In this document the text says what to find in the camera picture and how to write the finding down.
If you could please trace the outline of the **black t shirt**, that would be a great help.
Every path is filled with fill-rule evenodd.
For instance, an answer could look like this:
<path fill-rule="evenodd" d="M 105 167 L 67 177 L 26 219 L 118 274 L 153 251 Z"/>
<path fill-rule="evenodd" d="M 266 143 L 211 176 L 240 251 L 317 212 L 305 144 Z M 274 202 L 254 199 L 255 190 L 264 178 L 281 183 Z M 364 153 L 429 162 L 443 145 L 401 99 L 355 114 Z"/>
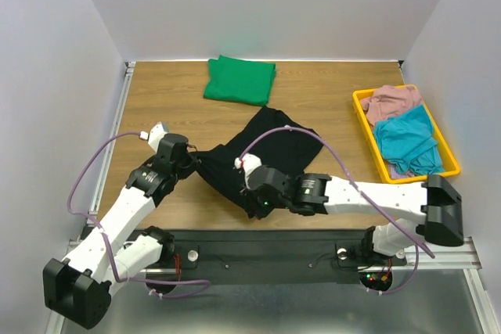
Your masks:
<path fill-rule="evenodd" d="M 258 136 L 277 127 L 300 127 L 283 111 L 262 107 L 245 128 L 224 145 L 209 151 L 193 152 L 196 172 L 226 199 L 242 208 L 249 218 L 262 219 L 272 209 L 261 206 L 250 194 L 243 194 L 244 177 L 234 167 L 235 159 Z M 323 145 L 312 136 L 298 131 L 277 131 L 257 143 L 250 153 L 261 162 L 288 175 L 302 174 L 316 158 Z"/>

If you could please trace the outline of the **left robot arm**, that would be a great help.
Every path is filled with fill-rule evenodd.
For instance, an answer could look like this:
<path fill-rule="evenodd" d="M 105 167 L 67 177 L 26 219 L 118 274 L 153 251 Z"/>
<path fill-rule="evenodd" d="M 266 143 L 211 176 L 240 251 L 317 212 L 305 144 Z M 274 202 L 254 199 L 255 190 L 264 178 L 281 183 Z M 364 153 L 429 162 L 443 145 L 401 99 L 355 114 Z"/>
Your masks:
<path fill-rule="evenodd" d="M 62 260 L 43 268 L 45 306 L 85 329 L 102 319 L 121 284 L 135 280 L 147 265 L 173 261 L 175 246 L 164 230 L 150 228 L 132 246 L 122 246 L 144 217 L 156 209 L 179 180 L 187 178 L 192 159 L 189 140 L 178 134 L 140 132 L 154 154 L 134 169 L 117 200 L 91 233 Z"/>

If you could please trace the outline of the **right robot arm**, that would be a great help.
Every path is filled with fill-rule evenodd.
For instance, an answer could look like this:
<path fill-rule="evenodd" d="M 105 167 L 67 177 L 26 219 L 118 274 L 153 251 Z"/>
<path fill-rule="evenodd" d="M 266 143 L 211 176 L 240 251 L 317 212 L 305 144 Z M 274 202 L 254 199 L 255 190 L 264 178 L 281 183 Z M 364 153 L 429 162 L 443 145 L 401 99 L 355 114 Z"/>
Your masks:
<path fill-rule="evenodd" d="M 410 246 L 464 244 L 462 197 L 440 175 L 392 185 L 352 182 L 328 174 L 292 176 L 268 166 L 244 170 L 245 191 L 265 209 L 287 209 L 313 216 L 379 213 L 386 225 L 368 228 L 360 245 L 362 259 L 377 264 Z"/>

